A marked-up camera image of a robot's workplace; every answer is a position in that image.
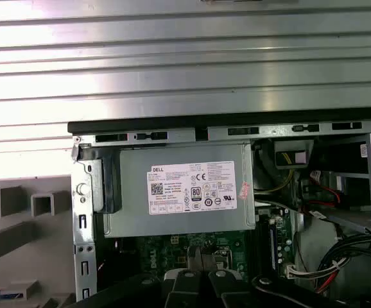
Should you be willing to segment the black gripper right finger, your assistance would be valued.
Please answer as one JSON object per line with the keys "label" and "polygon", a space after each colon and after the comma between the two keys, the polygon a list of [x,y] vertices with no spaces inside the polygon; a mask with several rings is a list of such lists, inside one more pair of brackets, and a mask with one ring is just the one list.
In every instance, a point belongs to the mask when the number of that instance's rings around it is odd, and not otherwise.
{"label": "black gripper right finger", "polygon": [[211,248],[202,248],[202,268],[223,307],[343,306],[275,275],[259,275],[249,282],[238,279],[233,272],[219,269]]}

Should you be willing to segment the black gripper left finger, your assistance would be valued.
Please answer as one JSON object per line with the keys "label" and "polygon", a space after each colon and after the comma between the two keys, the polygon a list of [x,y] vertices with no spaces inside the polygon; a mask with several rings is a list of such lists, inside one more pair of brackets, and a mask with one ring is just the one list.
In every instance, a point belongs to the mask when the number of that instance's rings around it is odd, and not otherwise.
{"label": "black gripper left finger", "polygon": [[187,268],[167,271],[163,280],[151,273],[135,275],[73,307],[198,307],[202,274],[202,248],[190,246]]}

